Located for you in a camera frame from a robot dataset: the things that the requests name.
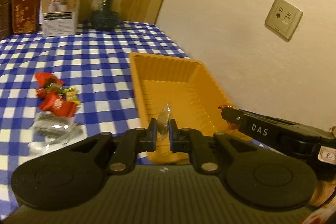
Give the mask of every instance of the orange tray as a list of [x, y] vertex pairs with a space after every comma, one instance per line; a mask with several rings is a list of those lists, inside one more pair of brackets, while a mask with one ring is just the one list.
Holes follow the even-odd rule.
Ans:
[[[205, 136], [226, 131], [219, 105], [231, 101], [205, 65], [197, 60], [132, 52], [129, 55], [135, 101], [143, 127], [157, 118], [168, 104], [179, 128], [194, 128]], [[185, 153], [171, 153], [169, 138], [157, 142], [157, 151], [148, 153], [155, 164], [186, 159]]]

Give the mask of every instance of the electrical outlet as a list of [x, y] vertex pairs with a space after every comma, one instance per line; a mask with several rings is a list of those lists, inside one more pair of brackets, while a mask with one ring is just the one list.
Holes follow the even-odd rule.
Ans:
[[274, 0], [265, 24], [287, 39], [291, 39], [302, 18], [302, 11], [284, 0]]

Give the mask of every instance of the white wall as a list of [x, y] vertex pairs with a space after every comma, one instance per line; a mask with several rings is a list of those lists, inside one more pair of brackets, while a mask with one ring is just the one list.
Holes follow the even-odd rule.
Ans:
[[336, 125], [336, 0], [286, 0], [303, 11], [288, 43], [264, 26], [273, 1], [164, 0], [157, 24], [238, 107], [328, 130]]

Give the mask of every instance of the checkered tablecloth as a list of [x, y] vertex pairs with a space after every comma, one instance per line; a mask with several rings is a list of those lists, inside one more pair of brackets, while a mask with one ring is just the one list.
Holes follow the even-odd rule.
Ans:
[[83, 138], [103, 131], [123, 134], [140, 126], [128, 54], [186, 54], [155, 25], [124, 22], [112, 32], [79, 25], [77, 35], [16, 35], [0, 41], [0, 215], [17, 208], [11, 189], [13, 171], [29, 160], [27, 144], [43, 141], [29, 130], [41, 100], [37, 72], [51, 72], [79, 91], [75, 121]]

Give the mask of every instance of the black cable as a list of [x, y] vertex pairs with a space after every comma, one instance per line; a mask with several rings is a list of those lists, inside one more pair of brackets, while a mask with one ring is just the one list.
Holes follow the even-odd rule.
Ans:
[[329, 204], [330, 201], [332, 201], [332, 200], [334, 199], [335, 196], [336, 196], [336, 187], [335, 187], [333, 193], [331, 194], [331, 196], [330, 196], [325, 202], [323, 202], [321, 205], [319, 205], [319, 206], [314, 206], [314, 209], [315, 209], [315, 210], [318, 210], [319, 208], [322, 208], [324, 205]]

